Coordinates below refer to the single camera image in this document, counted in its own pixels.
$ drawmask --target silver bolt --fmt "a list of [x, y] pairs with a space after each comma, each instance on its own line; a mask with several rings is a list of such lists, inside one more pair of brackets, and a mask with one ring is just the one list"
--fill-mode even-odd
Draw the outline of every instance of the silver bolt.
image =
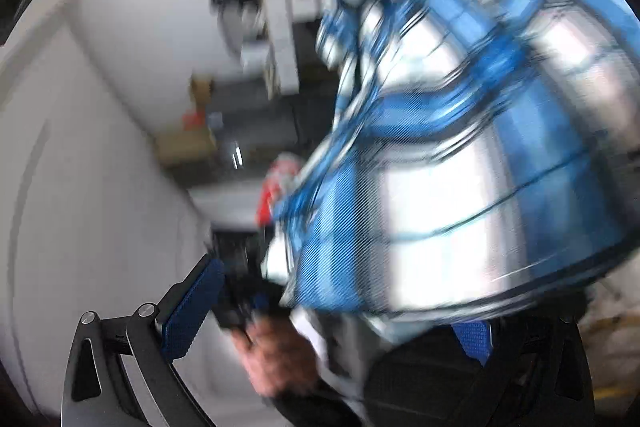
[[82, 317], [80, 317], [80, 322], [82, 322], [82, 324], [91, 324], [94, 321], [94, 318], [94, 312], [86, 312]]
[[140, 308], [138, 308], [138, 315], [141, 317], [148, 317], [154, 311], [156, 311], [156, 307], [153, 304], [142, 304]]

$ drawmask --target blue and white plaid shirt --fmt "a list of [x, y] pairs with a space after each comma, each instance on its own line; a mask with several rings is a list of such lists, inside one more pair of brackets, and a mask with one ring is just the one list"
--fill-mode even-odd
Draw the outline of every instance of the blue and white plaid shirt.
[[624, 0], [325, 0], [318, 51], [341, 80], [276, 213], [290, 303], [491, 317], [635, 246]]

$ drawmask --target blue gripper pad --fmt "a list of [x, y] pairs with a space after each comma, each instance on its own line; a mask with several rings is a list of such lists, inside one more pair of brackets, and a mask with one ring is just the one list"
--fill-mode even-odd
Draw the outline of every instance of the blue gripper pad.
[[467, 356], [484, 365], [493, 349], [489, 324], [476, 321], [452, 324], [451, 327]]
[[172, 315], [162, 325], [162, 355], [167, 362], [187, 354], [204, 318], [218, 302], [225, 282], [224, 266], [213, 259], [202, 270]]

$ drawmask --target human hand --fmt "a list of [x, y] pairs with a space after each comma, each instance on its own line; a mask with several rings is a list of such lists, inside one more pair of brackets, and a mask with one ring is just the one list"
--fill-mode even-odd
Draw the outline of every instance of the human hand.
[[252, 386], [261, 396], [308, 392], [318, 381], [316, 352], [288, 318], [258, 319], [246, 328], [246, 335], [233, 331], [232, 339]]

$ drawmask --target gray curved line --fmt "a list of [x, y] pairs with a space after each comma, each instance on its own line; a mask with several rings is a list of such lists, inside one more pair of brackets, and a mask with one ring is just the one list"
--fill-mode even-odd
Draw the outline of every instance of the gray curved line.
[[49, 121], [45, 121], [38, 134], [38, 138], [36, 143], [33, 145], [33, 149], [31, 149], [31, 153], [29, 155], [29, 160], [27, 162], [27, 166], [22, 173], [22, 179], [20, 181], [20, 188], [18, 189], [18, 197], [15, 201], [14, 206], [14, 217], [11, 222], [11, 231], [9, 233], [9, 255], [7, 259], [7, 288], [9, 293], [9, 323], [11, 328], [11, 334], [14, 338], [14, 346], [17, 353], [18, 365], [20, 367], [20, 371], [22, 373], [22, 378], [24, 379], [25, 386], [27, 388], [27, 392], [29, 393], [29, 397], [33, 402], [34, 407], [40, 412], [38, 404], [33, 396], [33, 391], [31, 386], [29, 385], [29, 379], [27, 378], [27, 372], [24, 368], [24, 359], [22, 358], [22, 352], [20, 351], [20, 344], [18, 343], [18, 333], [15, 324], [15, 312], [14, 312], [14, 297], [15, 297], [15, 263], [16, 257], [18, 253], [18, 236], [20, 235], [20, 225], [22, 223], [22, 215], [24, 214], [24, 209], [27, 203], [27, 195], [29, 192], [29, 188], [31, 187], [31, 182], [33, 181], [33, 175], [35, 174], [36, 167], [42, 158], [42, 152], [44, 151], [44, 147], [49, 140], [50, 132], [49, 132]]

